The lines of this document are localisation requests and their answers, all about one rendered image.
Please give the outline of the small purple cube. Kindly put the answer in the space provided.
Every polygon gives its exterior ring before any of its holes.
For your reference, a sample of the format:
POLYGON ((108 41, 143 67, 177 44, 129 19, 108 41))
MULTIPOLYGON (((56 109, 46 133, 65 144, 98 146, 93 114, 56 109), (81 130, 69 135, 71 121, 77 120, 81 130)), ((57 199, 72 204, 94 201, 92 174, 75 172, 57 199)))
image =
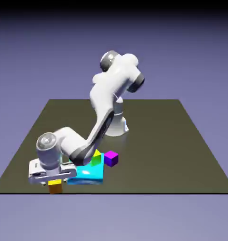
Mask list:
POLYGON ((118 163, 119 155, 114 151, 108 151, 104 154, 104 163, 109 166, 113 167, 118 163))

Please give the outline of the large cyan box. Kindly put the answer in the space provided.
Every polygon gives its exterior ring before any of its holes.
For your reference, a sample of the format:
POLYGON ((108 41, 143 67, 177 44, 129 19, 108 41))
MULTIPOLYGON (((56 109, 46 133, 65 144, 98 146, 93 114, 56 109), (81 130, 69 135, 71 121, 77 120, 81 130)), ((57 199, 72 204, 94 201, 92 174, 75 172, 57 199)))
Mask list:
POLYGON ((91 162, 77 167, 77 176, 68 178, 68 185, 98 185, 103 183, 104 154, 101 153, 101 163, 92 166, 91 162))

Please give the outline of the small yellow cube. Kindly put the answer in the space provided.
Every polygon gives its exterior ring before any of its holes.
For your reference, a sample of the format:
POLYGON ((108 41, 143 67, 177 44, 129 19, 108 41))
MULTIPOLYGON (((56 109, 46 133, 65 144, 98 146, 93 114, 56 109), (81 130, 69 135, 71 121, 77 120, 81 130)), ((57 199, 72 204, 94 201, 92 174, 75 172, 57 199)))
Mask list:
POLYGON ((49 180, 48 181, 48 188, 50 194, 60 194, 63 192, 62 189, 62 180, 61 179, 55 179, 55 180, 49 180))

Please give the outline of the small lime green cube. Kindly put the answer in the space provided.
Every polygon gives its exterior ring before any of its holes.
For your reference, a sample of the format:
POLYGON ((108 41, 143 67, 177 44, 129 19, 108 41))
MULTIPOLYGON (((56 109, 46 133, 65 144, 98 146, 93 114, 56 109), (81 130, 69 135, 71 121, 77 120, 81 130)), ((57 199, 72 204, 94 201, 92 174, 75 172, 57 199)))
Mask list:
POLYGON ((94 155, 91 158, 91 165, 96 166, 101 163, 101 152, 96 149, 94 155))

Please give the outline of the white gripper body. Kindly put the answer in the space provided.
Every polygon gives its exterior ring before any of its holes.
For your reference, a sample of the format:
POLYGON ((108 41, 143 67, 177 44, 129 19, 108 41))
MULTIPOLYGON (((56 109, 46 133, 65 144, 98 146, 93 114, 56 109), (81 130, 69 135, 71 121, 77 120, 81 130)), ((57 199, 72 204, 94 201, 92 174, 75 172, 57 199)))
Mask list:
POLYGON ((77 169, 74 165, 60 165, 56 169, 46 170, 41 166, 29 167, 28 179, 31 184, 47 183, 50 180, 75 177, 77 169))

